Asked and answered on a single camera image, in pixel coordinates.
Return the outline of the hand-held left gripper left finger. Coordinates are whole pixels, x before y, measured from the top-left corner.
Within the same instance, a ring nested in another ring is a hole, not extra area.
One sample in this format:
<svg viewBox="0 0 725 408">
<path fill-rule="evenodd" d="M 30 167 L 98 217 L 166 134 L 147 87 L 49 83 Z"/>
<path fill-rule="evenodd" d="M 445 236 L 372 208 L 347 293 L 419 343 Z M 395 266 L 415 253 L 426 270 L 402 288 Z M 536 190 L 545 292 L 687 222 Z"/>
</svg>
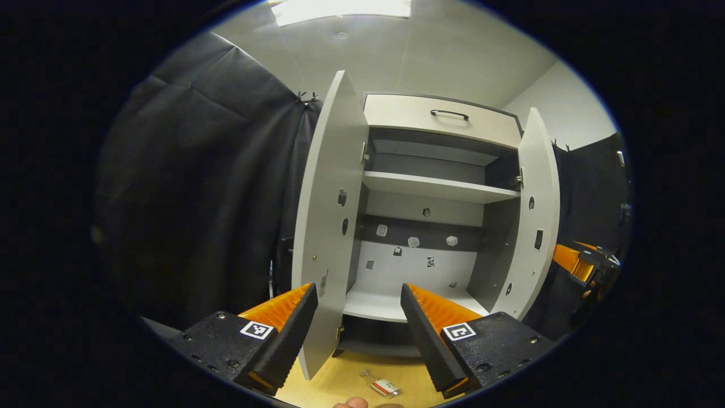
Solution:
<svg viewBox="0 0 725 408">
<path fill-rule="evenodd" d="M 214 312 L 170 338 L 181 355 L 217 376 L 273 397 L 283 387 L 318 308 L 308 282 L 246 312 Z"/>
</svg>

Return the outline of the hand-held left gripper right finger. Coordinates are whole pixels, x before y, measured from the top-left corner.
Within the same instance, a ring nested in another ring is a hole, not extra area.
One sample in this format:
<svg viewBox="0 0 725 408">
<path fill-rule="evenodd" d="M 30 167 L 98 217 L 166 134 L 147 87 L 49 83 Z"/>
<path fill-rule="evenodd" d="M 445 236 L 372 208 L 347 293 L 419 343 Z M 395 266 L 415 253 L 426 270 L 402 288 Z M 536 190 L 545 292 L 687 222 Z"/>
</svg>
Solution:
<svg viewBox="0 0 725 408">
<path fill-rule="evenodd" d="M 402 284 L 400 306 L 443 398 L 484 390 L 531 366 L 555 345 L 508 313 L 484 316 L 413 284 Z"/>
</svg>

